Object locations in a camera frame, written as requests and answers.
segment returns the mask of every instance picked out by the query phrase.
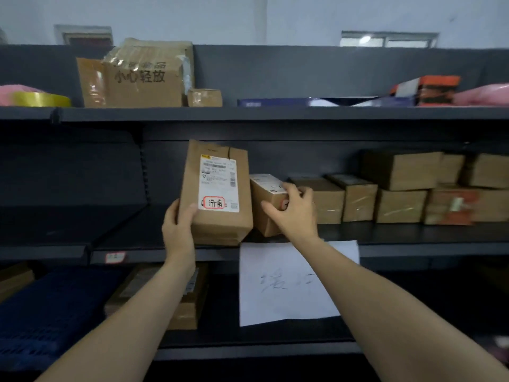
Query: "blue basket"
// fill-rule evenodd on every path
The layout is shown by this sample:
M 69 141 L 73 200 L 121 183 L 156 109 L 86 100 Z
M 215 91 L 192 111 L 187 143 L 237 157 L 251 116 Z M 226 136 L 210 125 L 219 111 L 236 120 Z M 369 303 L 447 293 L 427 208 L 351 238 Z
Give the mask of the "blue basket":
M 55 270 L 0 304 L 0 370 L 45 370 L 103 320 L 119 268 Z

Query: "forearm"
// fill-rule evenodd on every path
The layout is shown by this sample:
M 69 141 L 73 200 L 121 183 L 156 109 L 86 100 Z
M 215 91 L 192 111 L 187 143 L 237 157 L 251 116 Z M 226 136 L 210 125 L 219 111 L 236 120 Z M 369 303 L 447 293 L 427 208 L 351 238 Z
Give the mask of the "forearm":
M 143 380 L 188 277 L 188 268 L 179 263 L 164 264 L 122 308 L 75 344 L 38 380 Z
M 381 379 L 507 380 L 505 367 L 402 288 L 319 239 L 295 245 Z

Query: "hand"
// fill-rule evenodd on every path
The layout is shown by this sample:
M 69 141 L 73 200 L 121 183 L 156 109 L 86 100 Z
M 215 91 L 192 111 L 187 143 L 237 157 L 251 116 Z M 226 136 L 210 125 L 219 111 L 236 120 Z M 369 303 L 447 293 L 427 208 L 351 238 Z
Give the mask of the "hand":
M 280 211 L 267 201 L 262 201 L 263 211 L 277 224 L 279 229 L 294 245 L 318 237 L 317 215 L 313 202 L 313 190 L 309 187 L 296 188 L 283 182 L 289 195 L 286 210 Z
M 198 211 L 197 204 L 191 204 L 182 213 L 179 223 L 176 223 L 179 200 L 173 201 L 164 215 L 162 224 L 162 238 L 166 247 L 166 262 L 172 265 L 183 266 L 189 271 L 189 278 L 196 268 L 196 255 L 194 252 L 194 241 L 191 234 L 191 223 Z

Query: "person's left hand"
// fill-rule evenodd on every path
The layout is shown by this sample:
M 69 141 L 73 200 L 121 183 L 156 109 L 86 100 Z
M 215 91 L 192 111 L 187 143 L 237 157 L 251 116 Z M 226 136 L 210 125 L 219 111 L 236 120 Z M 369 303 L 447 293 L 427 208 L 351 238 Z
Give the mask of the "person's left hand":
M 162 237 L 166 247 L 166 263 L 182 265 L 184 270 L 189 271 L 189 278 L 196 268 L 196 256 L 194 253 L 194 241 L 191 234 L 191 223 L 198 211 L 197 204 L 191 204 L 182 213 L 179 223 L 176 222 L 179 209 L 179 199 L 173 201 L 164 215 L 162 224 Z

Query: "white paper sheet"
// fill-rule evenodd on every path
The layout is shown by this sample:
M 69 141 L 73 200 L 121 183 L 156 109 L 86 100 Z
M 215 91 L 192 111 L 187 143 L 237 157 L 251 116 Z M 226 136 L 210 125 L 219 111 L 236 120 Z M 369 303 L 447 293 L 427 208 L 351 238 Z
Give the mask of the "white paper sheet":
M 359 263 L 356 241 L 329 244 Z M 290 243 L 241 244 L 239 303 L 241 327 L 339 315 L 314 270 Z

